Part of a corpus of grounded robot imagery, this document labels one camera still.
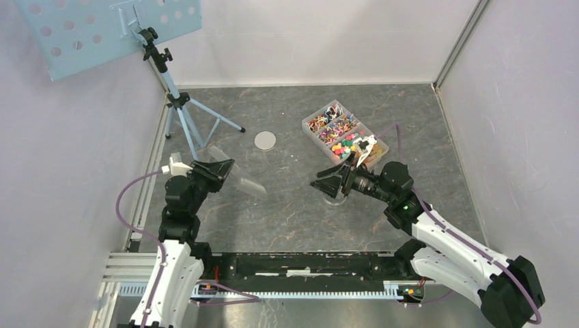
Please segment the clear plastic scoop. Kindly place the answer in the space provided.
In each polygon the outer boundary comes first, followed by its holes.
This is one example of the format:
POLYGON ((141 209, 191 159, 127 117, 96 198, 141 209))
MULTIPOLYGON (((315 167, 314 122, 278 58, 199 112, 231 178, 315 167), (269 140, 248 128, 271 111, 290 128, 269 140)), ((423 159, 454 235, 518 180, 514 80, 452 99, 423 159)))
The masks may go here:
MULTIPOLYGON (((231 159, 216 146, 210 146, 208 148, 208 154, 216 161, 227 161, 231 159)), ((252 195, 261 200, 265 200, 267 198, 267 191, 265 187, 249 173, 241 169, 236 161, 234 161, 233 165, 231 166, 230 176, 233 179, 234 186, 237 188, 237 190, 252 195)))

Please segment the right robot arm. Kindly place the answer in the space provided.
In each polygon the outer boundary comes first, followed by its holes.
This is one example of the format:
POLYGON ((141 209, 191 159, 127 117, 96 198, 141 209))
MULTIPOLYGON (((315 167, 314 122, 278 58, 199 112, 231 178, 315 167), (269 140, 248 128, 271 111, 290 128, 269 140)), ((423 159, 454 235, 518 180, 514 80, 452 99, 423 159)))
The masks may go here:
POLYGON ((318 172, 310 185, 334 199, 357 191, 386 203, 389 223, 411 238, 397 250, 398 276, 443 284, 474 303, 494 327, 541 324, 545 297, 535 265, 494 251, 450 224, 422 200, 407 165, 391 161, 376 174, 346 160, 318 172))

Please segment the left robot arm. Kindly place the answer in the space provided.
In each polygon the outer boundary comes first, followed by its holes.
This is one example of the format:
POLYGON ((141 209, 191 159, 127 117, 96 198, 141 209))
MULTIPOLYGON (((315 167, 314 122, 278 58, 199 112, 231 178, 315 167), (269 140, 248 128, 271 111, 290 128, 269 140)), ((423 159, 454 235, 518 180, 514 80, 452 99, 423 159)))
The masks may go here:
POLYGON ((221 190, 234 163, 233 159, 225 159, 185 164, 180 154, 175 153, 168 165, 141 177, 145 180, 159 174, 170 176, 165 185, 166 205, 157 235, 117 216, 124 226, 152 239, 157 246, 145 292, 127 327, 179 327, 182 324, 195 284, 214 271, 209 244, 196 240, 200 228, 197 213, 209 194, 221 190))

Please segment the small clear glass jar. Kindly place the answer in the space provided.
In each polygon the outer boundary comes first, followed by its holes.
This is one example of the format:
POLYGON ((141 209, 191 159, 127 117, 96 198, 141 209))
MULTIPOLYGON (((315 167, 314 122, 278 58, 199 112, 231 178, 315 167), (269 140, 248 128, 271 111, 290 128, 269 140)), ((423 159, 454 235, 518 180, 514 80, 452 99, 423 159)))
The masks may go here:
POLYGON ((331 197, 327 194, 322 195, 322 199, 329 206, 340 206, 347 200, 347 198, 348 197, 344 196, 342 193, 338 193, 336 197, 331 197))

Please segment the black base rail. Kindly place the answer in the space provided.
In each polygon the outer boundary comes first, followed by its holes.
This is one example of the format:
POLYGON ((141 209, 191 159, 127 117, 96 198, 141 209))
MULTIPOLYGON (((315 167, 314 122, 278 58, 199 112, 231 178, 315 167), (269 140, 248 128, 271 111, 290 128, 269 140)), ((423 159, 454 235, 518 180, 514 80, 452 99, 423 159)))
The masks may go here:
POLYGON ((429 281, 394 253, 279 252, 214 254, 191 300, 386 299, 418 304, 429 281))

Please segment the clear compartment candy box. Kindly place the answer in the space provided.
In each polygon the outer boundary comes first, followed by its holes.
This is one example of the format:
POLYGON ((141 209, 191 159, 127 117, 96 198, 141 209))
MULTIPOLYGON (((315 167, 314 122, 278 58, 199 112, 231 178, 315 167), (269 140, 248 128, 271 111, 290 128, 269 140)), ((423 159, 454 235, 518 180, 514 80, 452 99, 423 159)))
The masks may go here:
POLYGON ((338 100, 307 116, 301 122, 302 131, 337 165, 350 154, 359 157, 354 142, 373 133, 338 100))

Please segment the silver round jar lid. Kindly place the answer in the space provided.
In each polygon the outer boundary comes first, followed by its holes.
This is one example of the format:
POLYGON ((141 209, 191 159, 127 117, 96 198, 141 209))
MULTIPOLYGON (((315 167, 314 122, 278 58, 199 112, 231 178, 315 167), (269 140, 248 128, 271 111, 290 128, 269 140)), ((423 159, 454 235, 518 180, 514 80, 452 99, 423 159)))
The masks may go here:
POLYGON ((274 133, 270 131, 262 131, 256 134, 254 144, 257 149, 261 151, 269 151, 274 148, 277 138, 274 133))

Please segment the light blue music stand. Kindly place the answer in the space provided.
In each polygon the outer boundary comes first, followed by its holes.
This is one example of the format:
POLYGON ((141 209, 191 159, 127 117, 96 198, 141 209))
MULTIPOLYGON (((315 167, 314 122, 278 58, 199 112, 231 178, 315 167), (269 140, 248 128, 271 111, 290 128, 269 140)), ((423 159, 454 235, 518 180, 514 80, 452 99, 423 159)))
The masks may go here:
POLYGON ((245 132, 244 127, 180 92, 167 67, 172 54, 169 49, 159 49, 163 42, 202 28, 200 1, 16 1, 15 6, 36 40, 52 80, 142 53, 165 82, 169 116, 178 116, 193 155, 210 139, 201 136, 188 105, 212 115, 215 126, 224 123, 245 132))

